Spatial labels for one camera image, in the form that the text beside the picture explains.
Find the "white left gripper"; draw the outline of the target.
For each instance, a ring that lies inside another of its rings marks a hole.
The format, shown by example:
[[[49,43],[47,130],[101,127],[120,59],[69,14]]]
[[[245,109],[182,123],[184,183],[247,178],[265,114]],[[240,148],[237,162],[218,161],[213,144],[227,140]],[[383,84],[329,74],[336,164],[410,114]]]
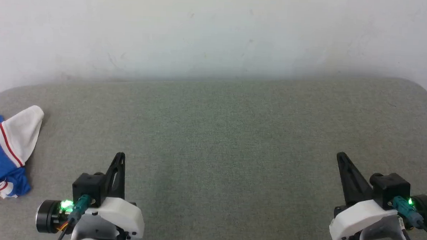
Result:
[[[106,196],[98,208],[88,208],[84,213],[83,237],[115,239],[118,228],[133,239],[144,237],[145,224],[139,207],[125,199],[124,152],[117,152],[106,171]]]

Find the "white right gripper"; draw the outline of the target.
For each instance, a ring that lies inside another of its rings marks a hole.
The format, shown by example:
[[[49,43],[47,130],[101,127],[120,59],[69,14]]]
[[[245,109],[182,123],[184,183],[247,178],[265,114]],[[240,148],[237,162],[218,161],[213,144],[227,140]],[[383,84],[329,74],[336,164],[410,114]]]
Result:
[[[371,200],[372,188],[346,153],[337,153],[337,164],[345,206],[350,208],[338,213],[331,221],[329,225],[331,239],[344,240],[365,229],[367,231],[364,233],[372,239],[378,234],[398,233],[397,211],[384,210]]]

